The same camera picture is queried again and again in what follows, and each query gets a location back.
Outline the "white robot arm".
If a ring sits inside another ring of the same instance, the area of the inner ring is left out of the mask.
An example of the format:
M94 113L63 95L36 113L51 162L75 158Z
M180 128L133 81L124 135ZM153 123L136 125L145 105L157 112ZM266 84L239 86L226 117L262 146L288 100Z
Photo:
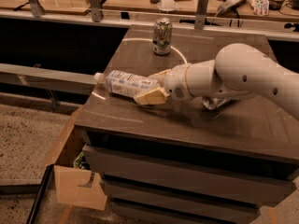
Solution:
M135 95L139 105L200 96L239 100L258 94L299 119L299 74L246 44L227 45L213 60L177 65L152 77L159 85Z

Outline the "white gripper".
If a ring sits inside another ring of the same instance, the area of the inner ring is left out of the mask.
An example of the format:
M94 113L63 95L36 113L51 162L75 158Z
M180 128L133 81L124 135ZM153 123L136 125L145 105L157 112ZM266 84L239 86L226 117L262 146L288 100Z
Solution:
M214 60L177 65L149 75L149 78L164 84L165 89L158 87L135 95L134 100L139 105L162 105L170 95L177 101L211 96L219 87Z

